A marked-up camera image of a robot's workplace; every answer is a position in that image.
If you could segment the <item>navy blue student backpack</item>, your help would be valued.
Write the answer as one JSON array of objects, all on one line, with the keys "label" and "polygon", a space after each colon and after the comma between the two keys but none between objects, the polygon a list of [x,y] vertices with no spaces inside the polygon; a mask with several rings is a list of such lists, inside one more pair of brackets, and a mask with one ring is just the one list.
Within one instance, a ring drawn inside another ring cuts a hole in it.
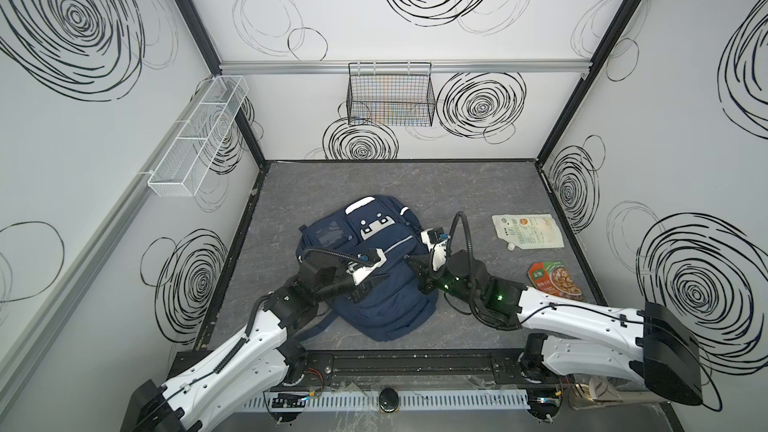
[{"label": "navy blue student backpack", "polygon": [[363,197],[300,228],[296,255],[322,247],[357,255],[367,249],[383,251],[386,262],[353,292],[329,302],[331,311],[314,327],[298,334],[300,341],[319,335],[337,318],[344,319],[377,342],[399,339],[416,330],[436,310],[437,294],[419,290],[408,256],[428,253],[416,215],[392,196]]}]

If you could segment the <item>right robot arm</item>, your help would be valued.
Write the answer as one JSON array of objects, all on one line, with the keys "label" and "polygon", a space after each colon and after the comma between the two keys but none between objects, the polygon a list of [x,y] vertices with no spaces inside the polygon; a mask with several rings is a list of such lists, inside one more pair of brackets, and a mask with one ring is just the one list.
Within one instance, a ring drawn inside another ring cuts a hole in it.
[{"label": "right robot arm", "polygon": [[635,382],[667,401],[704,405],[700,344],[665,306],[641,309],[583,303],[488,273],[465,250],[439,261],[408,255],[423,293],[445,292],[498,331],[531,331],[519,357],[531,379],[591,375]]}]

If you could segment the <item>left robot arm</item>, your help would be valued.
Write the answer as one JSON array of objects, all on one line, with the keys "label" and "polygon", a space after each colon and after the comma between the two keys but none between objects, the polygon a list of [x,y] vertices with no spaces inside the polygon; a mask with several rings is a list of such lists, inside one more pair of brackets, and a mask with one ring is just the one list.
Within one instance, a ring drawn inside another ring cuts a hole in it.
[{"label": "left robot arm", "polygon": [[131,395],[124,431],[211,431],[248,400],[304,377],[307,352],[297,333],[319,306],[353,292],[389,262],[380,248],[350,255],[305,251],[299,271],[256,300],[246,325],[189,369]]}]

